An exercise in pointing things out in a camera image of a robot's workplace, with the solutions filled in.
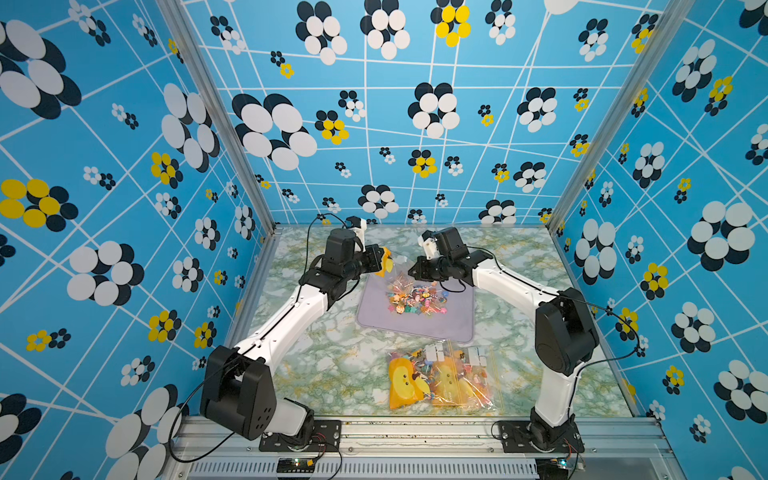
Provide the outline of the pile of colourful candies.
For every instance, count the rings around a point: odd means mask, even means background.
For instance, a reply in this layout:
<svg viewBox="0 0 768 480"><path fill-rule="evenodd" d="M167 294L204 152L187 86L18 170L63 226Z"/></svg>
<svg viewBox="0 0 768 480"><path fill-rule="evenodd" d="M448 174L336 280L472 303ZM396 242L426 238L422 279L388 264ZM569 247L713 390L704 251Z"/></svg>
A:
<svg viewBox="0 0 768 480"><path fill-rule="evenodd" d="M444 315L448 292L437 284L392 284L387 293L388 309L397 315Z"/></svg>

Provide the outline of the ziploc bag with yellow duck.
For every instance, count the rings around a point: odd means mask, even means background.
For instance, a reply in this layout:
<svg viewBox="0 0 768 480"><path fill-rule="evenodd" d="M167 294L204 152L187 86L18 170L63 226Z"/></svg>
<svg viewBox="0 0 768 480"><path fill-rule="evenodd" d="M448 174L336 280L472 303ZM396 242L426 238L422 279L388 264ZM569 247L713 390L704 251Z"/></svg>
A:
<svg viewBox="0 0 768 480"><path fill-rule="evenodd" d="M440 277L432 259L425 255L408 256L386 247L383 250L382 269L374 273L370 280L374 287L386 290L396 281L403 281L406 285L438 284Z"/></svg>

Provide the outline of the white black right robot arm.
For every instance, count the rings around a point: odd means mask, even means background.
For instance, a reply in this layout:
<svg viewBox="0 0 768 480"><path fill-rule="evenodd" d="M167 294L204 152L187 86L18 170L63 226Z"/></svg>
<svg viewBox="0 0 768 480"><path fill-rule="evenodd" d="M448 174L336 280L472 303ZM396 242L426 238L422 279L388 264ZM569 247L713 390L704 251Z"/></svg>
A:
<svg viewBox="0 0 768 480"><path fill-rule="evenodd" d="M408 274L420 281L454 279L491 293L527 314L534 327L534 347L544 365L539 397L528 425L530 442L552 451L576 431L572 404L579 374L599 345L593 315L581 292L556 290L503 266L489 250L471 247L459 231L427 230L418 237L424 254Z"/></svg>

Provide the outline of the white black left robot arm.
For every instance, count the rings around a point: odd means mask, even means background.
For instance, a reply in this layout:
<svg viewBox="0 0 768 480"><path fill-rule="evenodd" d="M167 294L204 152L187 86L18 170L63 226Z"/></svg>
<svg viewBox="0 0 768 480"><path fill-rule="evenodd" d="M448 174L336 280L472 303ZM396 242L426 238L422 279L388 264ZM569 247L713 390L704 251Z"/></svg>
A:
<svg viewBox="0 0 768 480"><path fill-rule="evenodd" d="M317 319L355 288L365 274L382 270L384 250L365 243L366 224L350 217L330 232L324 252L307 265L298 287L262 327L208 359L200 414L248 440L268 433L303 447L314 430L314 411L277 396L273 374L286 353Z"/></svg>

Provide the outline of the ziploc bag of candies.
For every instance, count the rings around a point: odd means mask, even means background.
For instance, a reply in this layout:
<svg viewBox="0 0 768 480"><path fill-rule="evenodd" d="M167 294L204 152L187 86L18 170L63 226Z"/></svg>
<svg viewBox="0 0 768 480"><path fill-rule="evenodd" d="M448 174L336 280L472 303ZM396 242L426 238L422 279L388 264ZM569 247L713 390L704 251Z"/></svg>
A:
<svg viewBox="0 0 768 480"><path fill-rule="evenodd" d="M496 407L493 356L485 346L436 341L387 354L389 408L433 407L492 410Z"/></svg>

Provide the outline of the left green circuit board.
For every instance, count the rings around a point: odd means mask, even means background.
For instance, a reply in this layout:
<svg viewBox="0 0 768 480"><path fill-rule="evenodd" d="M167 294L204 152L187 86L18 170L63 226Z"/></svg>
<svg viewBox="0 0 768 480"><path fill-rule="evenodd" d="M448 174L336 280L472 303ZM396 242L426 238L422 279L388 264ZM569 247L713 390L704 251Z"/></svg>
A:
<svg viewBox="0 0 768 480"><path fill-rule="evenodd" d="M314 458L279 458L276 473L311 476L315 472L316 463Z"/></svg>

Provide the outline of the green circuit board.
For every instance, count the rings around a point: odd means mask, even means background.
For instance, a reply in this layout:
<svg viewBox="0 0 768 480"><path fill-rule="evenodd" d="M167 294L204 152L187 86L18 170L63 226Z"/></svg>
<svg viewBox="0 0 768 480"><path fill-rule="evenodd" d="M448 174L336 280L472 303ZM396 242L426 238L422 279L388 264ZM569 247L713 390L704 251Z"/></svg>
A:
<svg viewBox="0 0 768 480"><path fill-rule="evenodd" d="M577 463L566 459L537 459L536 467L540 480L567 480L572 478Z"/></svg>
<svg viewBox="0 0 768 480"><path fill-rule="evenodd" d="M315 472L316 463L314 458L279 458L276 473L311 476Z"/></svg>

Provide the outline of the right green circuit board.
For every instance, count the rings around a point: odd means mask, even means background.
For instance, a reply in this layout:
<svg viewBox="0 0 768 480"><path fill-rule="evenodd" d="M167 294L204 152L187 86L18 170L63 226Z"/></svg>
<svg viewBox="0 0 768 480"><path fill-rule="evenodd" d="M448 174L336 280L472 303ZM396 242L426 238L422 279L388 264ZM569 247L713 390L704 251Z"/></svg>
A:
<svg viewBox="0 0 768 480"><path fill-rule="evenodd" d="M537 459L536 467L540 480L567 480L572 478L577 463L566 459Z"/></svg>

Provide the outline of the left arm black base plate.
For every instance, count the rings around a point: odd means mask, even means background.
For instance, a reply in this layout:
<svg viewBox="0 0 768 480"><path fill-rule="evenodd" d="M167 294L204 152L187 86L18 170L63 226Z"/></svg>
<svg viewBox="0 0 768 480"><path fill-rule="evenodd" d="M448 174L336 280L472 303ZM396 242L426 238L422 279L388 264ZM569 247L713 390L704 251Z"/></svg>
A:
<svg viewBox="0 0 768 480"><path fill-rule="evenodd" d="M342 422L336 419L313 419L294 436L270 433L259 442L261 452L327 453L338 451Z"/></svg>

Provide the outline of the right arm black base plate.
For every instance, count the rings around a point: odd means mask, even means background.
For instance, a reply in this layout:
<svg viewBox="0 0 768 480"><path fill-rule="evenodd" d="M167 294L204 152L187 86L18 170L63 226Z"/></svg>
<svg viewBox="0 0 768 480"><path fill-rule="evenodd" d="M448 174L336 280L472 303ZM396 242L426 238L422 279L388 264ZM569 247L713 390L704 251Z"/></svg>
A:
<svg viewBox="0 0 768 480"><path fill-rule="evenodd" d="M505 453L575 455L585 452L573 419L557 427L541 422L495 421L491 435L501 443Z"/></svg>

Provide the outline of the aluminium front rail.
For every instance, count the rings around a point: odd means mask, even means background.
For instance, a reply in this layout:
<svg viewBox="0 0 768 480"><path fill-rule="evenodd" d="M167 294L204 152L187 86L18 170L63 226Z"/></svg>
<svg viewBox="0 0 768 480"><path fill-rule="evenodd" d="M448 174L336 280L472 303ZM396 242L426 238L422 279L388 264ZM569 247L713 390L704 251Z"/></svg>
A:
<svg viewBox="0 0 768 480"><path fill-rule="evenodd" d="M214 451L190 464L170 461L164 479L539 479L537 459L577 463L571 479L682 479L658 421L587 418L578 423L585 452L505 453L492 417L343 417L338 451L261 452L257 441L228 438L193 417L176 445L183 456ZM279 458L314 458L311 476L278 475Z"/></svg>

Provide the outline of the aluminium corner post left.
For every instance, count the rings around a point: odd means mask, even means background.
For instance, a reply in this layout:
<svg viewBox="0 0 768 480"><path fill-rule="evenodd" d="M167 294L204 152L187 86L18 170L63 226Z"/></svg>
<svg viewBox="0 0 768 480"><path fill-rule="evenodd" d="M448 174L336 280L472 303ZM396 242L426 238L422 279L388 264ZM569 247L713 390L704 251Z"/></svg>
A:
<svg viewBox="0 0 768 480"><path fill-rule="evenodd" d="M185 63L190 76L210 113L222 144L229 154L235 173L252 202L255 213L265 230L265 235L270 238L275 235L276 223L255 182L254 172L238 140L235 129L228 119L227 109L204 61L204 50L195 41L192 24L186 19L183 5L180 1L171 0L157 1L157 5L173 39L181 47L182 53L185 54Z"/></svg>

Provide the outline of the aluminium corner post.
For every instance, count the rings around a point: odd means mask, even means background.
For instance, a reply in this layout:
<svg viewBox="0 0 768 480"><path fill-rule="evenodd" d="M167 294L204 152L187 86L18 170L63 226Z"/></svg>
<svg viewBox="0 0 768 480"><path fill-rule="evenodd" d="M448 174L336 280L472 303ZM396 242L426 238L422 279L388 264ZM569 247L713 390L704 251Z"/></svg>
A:
<svg viewBox="0 0 768 480"><path fill-rule="evenodd" d="M185 54L185 63L190 76L210 113L222 144L229 154L235 173L252 202L255 213L265 230L265 235L270 238L275 235L276 223L255 182L254 172L238 140L235 129L228 119L227 109L204 61L204 50L195 41L192 24L186 19L183 5L180 1L171 0L157 1L157 5L173 39L181 47L182 53Z"/></svg>
<svg viewBox="0 0 768 480"><path fill-rule="evenodd" d="M640 90L645 87L694 4L694 0L668 2L660 16L659 26L654 37L650 40L644 52L639 55L639 59L632 67L617 97L596 131L596 139L591 143L588 153L573 172L554 208L553 215L546 226L551 235L556 233L566 214L573 207L587 176L597 167L602 155L628 115L633 100Z"/></svg>

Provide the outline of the aluminium corner post right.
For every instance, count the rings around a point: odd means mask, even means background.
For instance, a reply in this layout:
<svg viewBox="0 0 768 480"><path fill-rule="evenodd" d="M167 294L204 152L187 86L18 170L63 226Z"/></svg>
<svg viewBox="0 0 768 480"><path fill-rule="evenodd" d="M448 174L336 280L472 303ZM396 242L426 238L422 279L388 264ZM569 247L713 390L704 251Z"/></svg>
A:
<svg viewBox="0 0 768 480"><path fill-rule="evenodd" d="M654 37L650 40L644 52L639 55L639 59L632 67L617 97L596 131L596 139L591 143L588 153L573 172L554 208L553 215L546 226L551 235L556 233L566 214L573 207L587 176L597 167L602 155L628 115L633 100L640 90L645 87L694 4L694 0L668 2L660 16L659 26Z"/></svg>

